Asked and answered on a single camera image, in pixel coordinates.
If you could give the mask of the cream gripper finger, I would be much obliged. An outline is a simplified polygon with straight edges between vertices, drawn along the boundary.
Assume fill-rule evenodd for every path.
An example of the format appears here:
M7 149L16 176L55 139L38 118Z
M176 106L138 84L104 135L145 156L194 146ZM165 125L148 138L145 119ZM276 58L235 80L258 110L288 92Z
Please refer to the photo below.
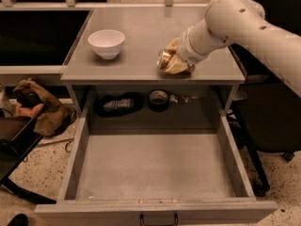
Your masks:
M177 55L174 55L163 68L163 71L166 74L190 73L192 72L192 67L185 61L182 61Z
M170 54L175 54L177 51L177 46L178 46L178 42L179 39L175 38L167 47L166 50L170 53Z

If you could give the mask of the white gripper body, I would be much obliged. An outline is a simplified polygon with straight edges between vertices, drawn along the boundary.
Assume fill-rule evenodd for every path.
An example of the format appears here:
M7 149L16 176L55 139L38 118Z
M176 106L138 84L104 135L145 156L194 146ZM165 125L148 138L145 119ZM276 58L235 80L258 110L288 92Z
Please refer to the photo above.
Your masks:
M206 27L188 27L179 36L178 57L190 65L196 65L208 55L208 29Z

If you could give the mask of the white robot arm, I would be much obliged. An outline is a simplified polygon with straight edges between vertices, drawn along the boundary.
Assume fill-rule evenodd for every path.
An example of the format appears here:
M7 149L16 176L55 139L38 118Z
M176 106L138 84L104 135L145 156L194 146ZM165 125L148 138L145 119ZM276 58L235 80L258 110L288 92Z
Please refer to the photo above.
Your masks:
M192 72L212 51L236 43L301 96L301 37L264 16L252 0L211 0L201 21L160 51L157 65L166 74Z

